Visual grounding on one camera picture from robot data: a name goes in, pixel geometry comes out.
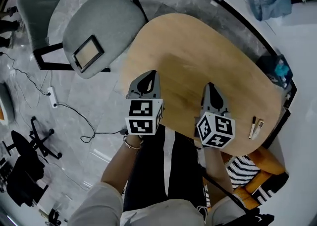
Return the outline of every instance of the bracelet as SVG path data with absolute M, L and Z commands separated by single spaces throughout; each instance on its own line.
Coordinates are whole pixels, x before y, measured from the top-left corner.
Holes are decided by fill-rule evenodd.
M 124 136 L 123 137 L 123 143 L 129 148 L 129 149 L 135 149 L 135 150 L 139 150 L 139 149 L 141 149 L 141 144 L 142 144 L 142 142 L 140 143 L 140 146 L 138 147 L 138 148 L 136 148 L 136 147 L 133 147 L 133 146 L 131 146 L 129 143 L 127 143 L 126 142 L 126 138 L 127 138 L 127 136 Z

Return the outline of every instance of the oval table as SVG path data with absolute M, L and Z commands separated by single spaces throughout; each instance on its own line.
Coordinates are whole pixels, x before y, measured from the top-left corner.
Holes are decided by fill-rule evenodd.
M 281 111 L 281 94 L 265 74 L 224 36 L 185 14 L 167 14 L 147 23 L 133 41 L 121 71 L 127 94 L 140 74 L 160 75 L 165 111 L 162 124 L 194 137 L 203 88 L 214 83 L 226 96 L 236 135 L 223 152 L 246 155 L 274 129 Z M 249 139 L 252 118 L 264 120 L 255 140 Z

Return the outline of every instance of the person's hand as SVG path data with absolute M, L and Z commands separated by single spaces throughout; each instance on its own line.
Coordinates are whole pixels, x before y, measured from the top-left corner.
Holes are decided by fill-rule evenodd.
M 141 146 L 142 140 L 138 135 L 129 134 L 125 140 L 129 145 L 139 148 Z

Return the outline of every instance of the black and white pillow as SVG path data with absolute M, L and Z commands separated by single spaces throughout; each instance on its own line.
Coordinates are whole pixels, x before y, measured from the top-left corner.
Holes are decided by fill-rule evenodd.
M 233 189 L 249 183 L 259 172 L 258 168 L 248 156 L 236 157 L 227 167 Z

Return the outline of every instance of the marble floor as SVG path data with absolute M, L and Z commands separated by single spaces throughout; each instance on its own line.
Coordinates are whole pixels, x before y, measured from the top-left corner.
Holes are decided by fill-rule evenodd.
M 85 1 L 87 0 L 61 0 L 49 27 L 51 44 L 61 42 L 67 23 Z M 253 61 L 266 53 L 264 46 L 238 19 L 222 6 L 213 6 L 211 0 L 140 1 L 149 19 L 166 13 L 189 14 L 223 34 Z M 10 0 L 8 5 L 14 5 L 14 0 Z M 18 14 L 15 14 L 10 19 L 17 18 Z M 43 90 L 53 86 L 58 102 L 67 103 L 79 110 L 97 132 L 115 132 L 124 126 L 122 109 L 125 95 L 118 79 L 126 53 L 111 64 L 111 73 L 99 73 L 84 80 L 73 71 L 40 71 L 31 53 L 26 33 L 18 36 L 12 50 L 0 51 L 7 52 L 16 59 L 15 67 L 29 73 L 30 78 Z M 66 63 L 62 51 L 47 56 L 47 61 L 49 58 Z M 54 151 L 62 152 L 63 157 L 60 160 L 47 157 L 49 164 L 45 167 L 44 180 L 50 183 L 50 188 L 46 194 L 47 201 L 44 202 L 46 205 L 43 206 L 50 209 L 52 205 L 48 204 L 63 200 L 66 205 L 60 211 L 65 218 L 69 218 L 84 199 L 87 190 L 100 179 L 108 162 L 121 146 L 121 135 L 97 135 L 88 144 L 81 142 L 81 135 L 93 134 L 89 125 L 72 110 L 61 107 L 53 109 L 49 99 L 35 90 L 24 74 L 15 72 L 12 61 L 5 56 L 0 57 L 0 82 L 8 85 L 15 109 L 15 122 L 10 126 L 0 125 L 0 140 L 7 145 L 11 144 L 12 130 L 27 137 L 32 116 L 36 116 L 38 130 L 43 135 L 51 128 L 55 130 L 46 145 Z M 173 131 L 168 130 L 166 136 L 165 168 L 168 180 Z

